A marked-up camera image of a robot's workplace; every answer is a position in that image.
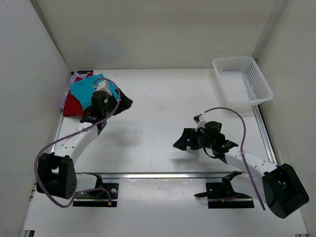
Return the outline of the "teal t-shirt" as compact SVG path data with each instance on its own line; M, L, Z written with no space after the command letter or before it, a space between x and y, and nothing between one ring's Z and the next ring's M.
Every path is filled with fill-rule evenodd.
M91 105L92 94L95 91L106 91L109 95L113 95L116 100L119 98L116 87L104 78L103 74L92 75L74 82L70 86L71 94L80 102L83 110Z

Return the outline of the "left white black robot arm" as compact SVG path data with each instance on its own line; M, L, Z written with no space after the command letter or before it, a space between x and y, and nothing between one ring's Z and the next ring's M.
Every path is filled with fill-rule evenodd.
M115 116L131 107L133 101L120 89L119 98L104 90L95 91L91 105L84 111L75 135L66 138L51 153L42 153L36 164L37 191L51 197L70 199L77 192L87 192L93 198L102 195L104 186L98 174L75 171L76 161L96 139L107 124L108 116Z

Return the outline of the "red t-shirt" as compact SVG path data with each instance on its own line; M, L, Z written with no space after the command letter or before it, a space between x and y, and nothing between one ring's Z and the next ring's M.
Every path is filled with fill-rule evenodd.
M92 75L93 75L92 73L89 73L84 78L90 77ZM70 91L66 100L64 110L63 110L63 116L64 117L82 116L83 111L84 110L82 109L80 102L71 94L71 91Z

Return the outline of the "purple t-shirt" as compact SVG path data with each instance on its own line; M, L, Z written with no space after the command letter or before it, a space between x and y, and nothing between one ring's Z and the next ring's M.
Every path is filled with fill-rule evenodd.
M72 85L73 83L75 83L76 80L77 80L77 78L78 78L79 80L80 80L80 79L83 79L82 76L79 76L78 73L75 73L75 74L73 74L73 75L70 77L69 85ZM64 107L65 107L66 100L67 100L67 97L68 97L69 92L70 92L70 90L68 90L68 92L66 92L64 101L63 101L62 104L60 105L60 110L61 110L61 111L64 110Z

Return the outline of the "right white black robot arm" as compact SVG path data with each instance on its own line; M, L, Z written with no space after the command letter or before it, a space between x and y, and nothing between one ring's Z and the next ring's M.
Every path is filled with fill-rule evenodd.
M206 192L195 194L210 202L223 202L241 195L261 199L277 217L284 219L310 200L294 168L284 163L266 162L249 153L243 153L237 143L221 133L221 123L201 122L198 128L185 128L174 147L186 151L212 151L210 156L237 168Z

